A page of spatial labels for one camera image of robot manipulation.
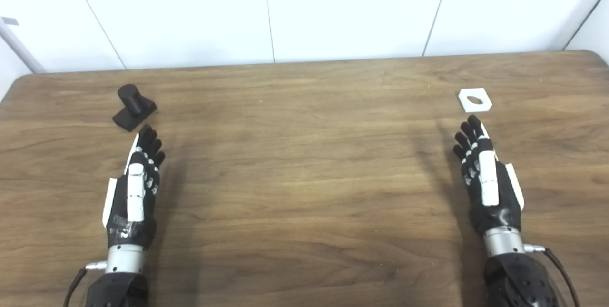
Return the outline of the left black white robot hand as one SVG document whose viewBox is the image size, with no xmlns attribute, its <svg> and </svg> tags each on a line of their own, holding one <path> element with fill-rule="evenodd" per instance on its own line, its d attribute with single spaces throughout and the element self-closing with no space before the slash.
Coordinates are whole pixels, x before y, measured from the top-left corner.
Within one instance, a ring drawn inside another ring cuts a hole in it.
<svg viewBox="0 0 609 307">
<path fill-rule="evenodd" d="M 109 179 L 102 212 L 109 248 L 134 245 L 147 250 L 154 242 L 155 203 L 166 158 L 161 147 L 157 131 L 144 125 L 131 144 L 123 174 Z"/>
</svg>

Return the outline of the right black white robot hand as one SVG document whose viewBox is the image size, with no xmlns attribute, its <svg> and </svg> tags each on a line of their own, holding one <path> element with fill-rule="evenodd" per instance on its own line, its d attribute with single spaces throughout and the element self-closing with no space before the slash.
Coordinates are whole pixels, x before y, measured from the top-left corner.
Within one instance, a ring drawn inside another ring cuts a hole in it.
<svg viewBox="0 0 609 307">
<path fill-rule="evenodd" d="M 454 154 L 470 201 L 469 220 L 478 235 L 496 227 L 522 231 L 523 203 L 508 166 L 498 160 L 483 123 L 469 115 L 455 134 Z"/>
</svg>

